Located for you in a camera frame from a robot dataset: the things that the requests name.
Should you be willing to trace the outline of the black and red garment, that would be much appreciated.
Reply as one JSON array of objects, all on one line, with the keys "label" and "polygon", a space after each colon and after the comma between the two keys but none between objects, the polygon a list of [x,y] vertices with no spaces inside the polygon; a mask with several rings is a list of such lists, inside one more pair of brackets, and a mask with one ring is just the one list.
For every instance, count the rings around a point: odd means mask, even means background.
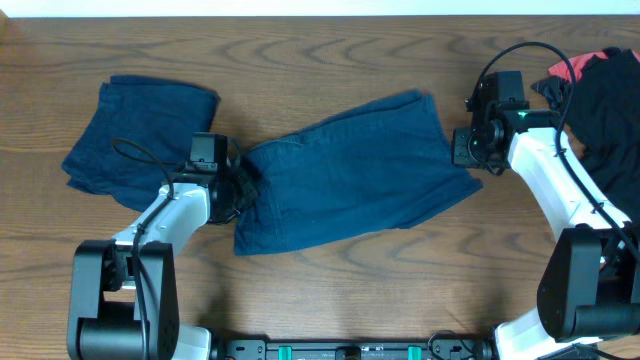
[{"label": "black and red garment", "polygon": [[639,221],[639,55],[610,47],[571,59],[531,85],[549,107],[569,109],[567,126],[584,146],[581,163],[599,189],[632,222]]}]

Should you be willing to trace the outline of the folded dark blue garment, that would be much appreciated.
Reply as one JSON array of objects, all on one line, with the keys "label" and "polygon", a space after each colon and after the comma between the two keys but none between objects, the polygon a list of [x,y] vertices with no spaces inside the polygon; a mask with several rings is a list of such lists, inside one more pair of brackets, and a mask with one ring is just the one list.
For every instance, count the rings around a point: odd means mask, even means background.
[{"label": "folded dark blue garment", "polygon": [[97,110],[61,164],[67,185],[92,195],[110,195],[142,212],[165,180],[160,167],[136,147],[151,152],[168,170],[188,158],[192,136],[207,132],[219,97],[199,85],[141,75],[113,75],[101,85]]}]

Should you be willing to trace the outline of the dark blue shorts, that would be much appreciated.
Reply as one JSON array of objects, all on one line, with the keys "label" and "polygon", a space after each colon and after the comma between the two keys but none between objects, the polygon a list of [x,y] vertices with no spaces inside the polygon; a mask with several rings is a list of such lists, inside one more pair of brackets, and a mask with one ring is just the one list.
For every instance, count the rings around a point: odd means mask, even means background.
[{"label": "dark blue shorts", "polygon": [[258,197],[236,223],[238,256],[408,229],[482,187],[452,165],[434,99],[419,90],[261,143],[243,163]]}]

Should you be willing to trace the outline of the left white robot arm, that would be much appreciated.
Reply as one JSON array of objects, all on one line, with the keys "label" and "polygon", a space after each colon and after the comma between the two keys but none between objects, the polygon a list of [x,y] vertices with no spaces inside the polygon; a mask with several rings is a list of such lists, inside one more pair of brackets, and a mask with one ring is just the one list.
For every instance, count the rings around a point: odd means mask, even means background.
[{"label": "left white robot arm", "polygon": [[72,267],[67,352],[72,359],[222,359],[207,328],[180,321],[175,257],[205,225],[226,225],[257,196],[235,140],[196,133],[157,198],[109,240],[86,240]]}]

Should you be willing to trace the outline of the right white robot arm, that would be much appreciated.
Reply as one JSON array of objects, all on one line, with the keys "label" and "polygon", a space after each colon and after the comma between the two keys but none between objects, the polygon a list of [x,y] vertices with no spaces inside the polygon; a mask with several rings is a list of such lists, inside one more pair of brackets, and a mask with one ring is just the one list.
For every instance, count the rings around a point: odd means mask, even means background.
[{"label": "right white robot arm", "polygon": [[531,190],[556,241],[536,306],[497,326],[496,359],[593,358],[597,343],[639,333],[639,227],[598,189],[560,132],[556,111],[533,110],[518,71],[478,80],[452,163],[495,176],[511,169]]}]

